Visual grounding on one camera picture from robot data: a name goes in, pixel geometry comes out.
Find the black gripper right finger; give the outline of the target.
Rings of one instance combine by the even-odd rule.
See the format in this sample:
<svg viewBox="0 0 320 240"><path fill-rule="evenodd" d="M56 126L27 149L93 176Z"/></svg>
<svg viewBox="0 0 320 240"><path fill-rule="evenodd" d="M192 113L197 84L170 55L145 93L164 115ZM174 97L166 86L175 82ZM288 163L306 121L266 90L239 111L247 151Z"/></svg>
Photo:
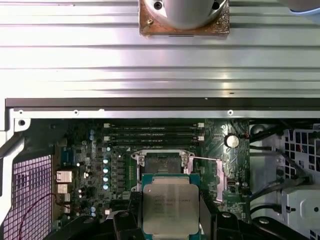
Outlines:
<svg viewBox="0 0 320 240"><path fill-rule="evenodd" d="M299 232L310 226L320 226L320 192L318 190L284 190L281 205L268 208L280 209L287 214L288 225L271 217L238 219L233 213L220 211L207 191L200 193L200 224L208 240L305 240Z"/></svg>

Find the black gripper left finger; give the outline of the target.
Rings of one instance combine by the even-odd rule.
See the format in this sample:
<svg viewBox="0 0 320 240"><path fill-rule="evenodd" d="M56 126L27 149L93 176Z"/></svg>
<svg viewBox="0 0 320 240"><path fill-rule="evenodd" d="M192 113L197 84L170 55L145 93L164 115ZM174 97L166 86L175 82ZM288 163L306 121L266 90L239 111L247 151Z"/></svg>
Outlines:
<svg viewBox="0 0 320 240"><path fill-rule="evenodd" d="M139 226L143 195L130 195L127 209L116 212L103 222L93 216L79 216L59 230L48 234L46 240L142 240Z"/></svg>

